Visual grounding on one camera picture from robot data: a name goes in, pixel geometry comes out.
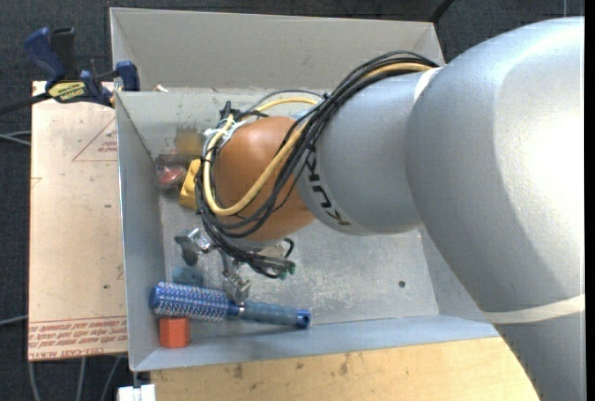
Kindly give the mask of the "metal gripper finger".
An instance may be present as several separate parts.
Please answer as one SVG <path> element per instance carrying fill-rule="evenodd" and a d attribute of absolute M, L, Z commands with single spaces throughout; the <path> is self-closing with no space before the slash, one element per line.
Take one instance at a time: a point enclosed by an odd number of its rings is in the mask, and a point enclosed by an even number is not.
<path fill-rule="evenodd" d="M 244 303 L 249 297 L 251 282 L 240 274 L 242 263 L 232 257 L 222 258 L 223 289 L 235 303 Z"/>
<path fill-rule="evenodd" d="M 195 266 L 199 256 L 211 250 L 211 243 L 202 235 L 200 228 L 177 234 L 175 242 L 179 245 L 182 259 L 188 266 Z"/>

